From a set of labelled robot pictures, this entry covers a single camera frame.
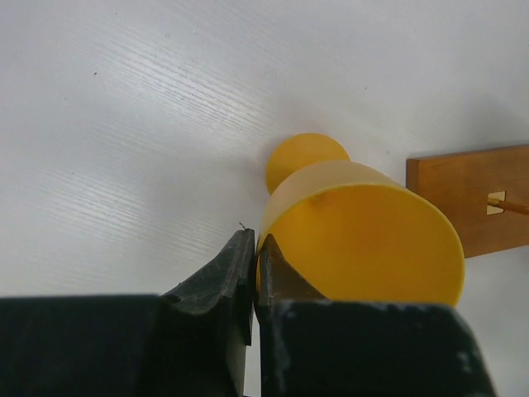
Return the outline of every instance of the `wood grain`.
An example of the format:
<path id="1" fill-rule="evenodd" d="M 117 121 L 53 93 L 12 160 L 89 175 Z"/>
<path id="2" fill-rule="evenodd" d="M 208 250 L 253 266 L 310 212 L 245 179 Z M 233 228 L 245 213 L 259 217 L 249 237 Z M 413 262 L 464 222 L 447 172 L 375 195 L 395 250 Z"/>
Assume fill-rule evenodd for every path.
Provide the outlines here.
<path id="1" fill-rule="evenodd" d="M 433 203 L 458 232 L 465 257 L 529 244 L 529 219 L 487 215 L 488 195 L 529 203 L 529 145 L 407 160 L 407 187 Z"/>

